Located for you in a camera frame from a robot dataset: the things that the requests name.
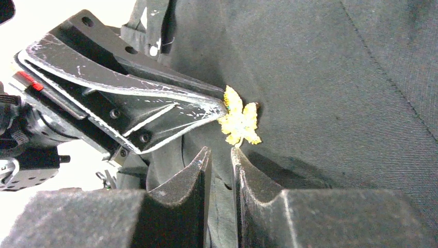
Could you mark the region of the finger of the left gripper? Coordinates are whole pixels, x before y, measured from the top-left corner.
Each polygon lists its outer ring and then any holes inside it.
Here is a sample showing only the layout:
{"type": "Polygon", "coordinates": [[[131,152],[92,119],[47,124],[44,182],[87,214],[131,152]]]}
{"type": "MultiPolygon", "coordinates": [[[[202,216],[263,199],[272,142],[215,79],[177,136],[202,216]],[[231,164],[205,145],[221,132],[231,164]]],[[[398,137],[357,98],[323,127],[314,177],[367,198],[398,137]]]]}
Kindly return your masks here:
{"type": "Polygon", "coordinates": [[[54,103],[87,116],[135,154],[153,152],[226,113],[220,98],[113,71],[50,33],[21,50],[17,61],[54,103]]]}
{"type": "Polygon", "coordinates": [[[49,33],[83,56],[121,74],[215,98],[221,98],[224,93],[221,88],[172,70],[143,54],[88,10],[81,10],[49,33]]]}

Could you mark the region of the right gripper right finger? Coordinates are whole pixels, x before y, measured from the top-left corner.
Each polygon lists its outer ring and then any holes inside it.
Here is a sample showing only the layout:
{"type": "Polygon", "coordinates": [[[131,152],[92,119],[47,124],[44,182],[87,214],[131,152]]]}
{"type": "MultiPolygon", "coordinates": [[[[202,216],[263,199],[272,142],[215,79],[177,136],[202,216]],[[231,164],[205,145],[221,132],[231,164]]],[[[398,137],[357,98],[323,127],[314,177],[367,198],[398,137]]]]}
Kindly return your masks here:
{"type": "Polygon", "coordinates": [[[238,247],[434,247],[400,192],[285,189],[231,149],[238,247]]]}

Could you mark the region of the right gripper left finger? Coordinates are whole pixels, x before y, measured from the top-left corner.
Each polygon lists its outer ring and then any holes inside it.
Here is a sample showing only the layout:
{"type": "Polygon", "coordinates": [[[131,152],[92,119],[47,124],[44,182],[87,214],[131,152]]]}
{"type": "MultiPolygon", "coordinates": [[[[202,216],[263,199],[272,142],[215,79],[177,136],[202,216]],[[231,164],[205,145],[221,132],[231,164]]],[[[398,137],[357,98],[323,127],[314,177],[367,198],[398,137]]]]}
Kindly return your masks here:
{"type": "Polygon", "coordinates": [[[1,247],[204,247],[211,151],[151,190],[42,191],[1,247]]]}

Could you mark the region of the gold leaf brooch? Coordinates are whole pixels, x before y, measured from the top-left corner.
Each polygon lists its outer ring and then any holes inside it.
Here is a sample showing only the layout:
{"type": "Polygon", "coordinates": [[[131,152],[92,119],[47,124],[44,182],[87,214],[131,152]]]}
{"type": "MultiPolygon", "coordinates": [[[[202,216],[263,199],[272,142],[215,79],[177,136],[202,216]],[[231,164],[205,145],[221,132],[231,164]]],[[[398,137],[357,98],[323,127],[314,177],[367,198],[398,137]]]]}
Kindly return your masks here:
{"type": "Polygon", "coordinates": [[[217,121],[221,125],[221,132],[227,135],[225,141],[237,148],[244,140],[252,145],[260,144],[262,139],[256,133],[259,104],[250,102],[244,105],[239,94],[227,85],[224,92],[224,105],[227,114],[217,121]]]}

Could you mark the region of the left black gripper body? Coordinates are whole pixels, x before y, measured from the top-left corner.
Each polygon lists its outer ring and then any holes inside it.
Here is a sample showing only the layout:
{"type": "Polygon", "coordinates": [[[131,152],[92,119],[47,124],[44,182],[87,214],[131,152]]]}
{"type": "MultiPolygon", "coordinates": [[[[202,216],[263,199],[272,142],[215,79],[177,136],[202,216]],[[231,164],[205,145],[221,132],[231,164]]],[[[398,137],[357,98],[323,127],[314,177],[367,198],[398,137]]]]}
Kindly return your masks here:
{"type": "Polygon", "coordinates": [[[108,160],[120,146],[83,114],[69,113],[32,87],[11,95],[1,87],[1,191],[19,191],[53,178],[68,154],[58,146],[83,140],[108,160]]]}

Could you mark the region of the black button shirt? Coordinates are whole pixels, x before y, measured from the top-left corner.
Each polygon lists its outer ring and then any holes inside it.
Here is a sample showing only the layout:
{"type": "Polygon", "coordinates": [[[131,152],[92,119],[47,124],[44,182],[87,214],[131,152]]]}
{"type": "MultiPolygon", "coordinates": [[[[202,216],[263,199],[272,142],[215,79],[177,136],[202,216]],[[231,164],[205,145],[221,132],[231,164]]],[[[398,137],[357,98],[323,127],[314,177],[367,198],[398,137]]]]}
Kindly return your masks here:
{"type": "Polygon", "coordinates": [[[121,37],[257,102],[278,184],[401,191],[437,247],[437,1],[137,1],[121,37]]]}

